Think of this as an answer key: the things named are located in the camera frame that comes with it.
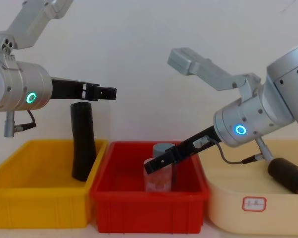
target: green led ring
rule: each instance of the green led ring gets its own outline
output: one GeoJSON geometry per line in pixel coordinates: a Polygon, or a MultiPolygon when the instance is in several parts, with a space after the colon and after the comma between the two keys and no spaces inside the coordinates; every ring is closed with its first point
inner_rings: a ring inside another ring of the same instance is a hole
{"type": "Polygon", "coordinates": [[[26,102],[27,103],[33,103],[36,99],[36,94],[35,93],[30,93],[27,97],[26,97],[26,102]]]}

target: beige plastic bin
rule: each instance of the beige plastic bin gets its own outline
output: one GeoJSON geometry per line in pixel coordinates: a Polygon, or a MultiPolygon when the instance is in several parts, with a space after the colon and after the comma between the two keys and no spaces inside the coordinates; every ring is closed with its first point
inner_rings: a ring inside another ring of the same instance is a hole
{"type": "MultiPolygon", "coordinates": [[[[298,165],[298,140],[266,143],[276,158],[298,165]]],[[[238,148],[221,146],[231,161],[259,153],[255,142],[238,148]]],[[[269,176],[266,161],[229,165],[216,146],[201,152],[200,158],[211,190],[208,214],[215,225],[239,234],[298,235],[298,195],[269,176]]]]}

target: yellow plastic bin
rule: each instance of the yellow plastic bin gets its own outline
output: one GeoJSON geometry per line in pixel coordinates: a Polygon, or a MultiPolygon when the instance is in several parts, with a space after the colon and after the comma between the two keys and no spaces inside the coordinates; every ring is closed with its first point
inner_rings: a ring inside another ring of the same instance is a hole
{"type": "Polygon", "coordinates": [[[72,140],[33,140],[0,165],[0,229],[84,228],[89,190],[108,142],[96,140],[87,182],[72,178],[72,140]]]}

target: red plastic bin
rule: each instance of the red plastic bin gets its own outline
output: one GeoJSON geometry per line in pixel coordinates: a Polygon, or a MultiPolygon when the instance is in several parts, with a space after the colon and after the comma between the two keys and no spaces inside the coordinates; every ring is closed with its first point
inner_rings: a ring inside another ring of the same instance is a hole
{"type": "Polygon", "coordinates": [[[91,196],[100,233],[196,234],[209,189],[198,156],[177,166],[172,192],[144,191],[144,161],[157,142],[112,143],[91,196]]]}

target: black cylinder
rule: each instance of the black cylinder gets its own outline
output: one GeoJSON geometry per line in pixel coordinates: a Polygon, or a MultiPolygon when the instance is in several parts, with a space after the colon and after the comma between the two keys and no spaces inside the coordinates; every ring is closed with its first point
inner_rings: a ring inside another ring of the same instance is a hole
{"type": "Polygon", "coordinates": [[[273,159],[268,166],[268,173],[277,182],[298,194],[298,166],[284,158],[273,159]]]}
{"type": "Polygon", "coordinates": [[[87,181],[96,159],[91,103],[71,105],[72,132],[74,138],[73,178],[87,181]]]}

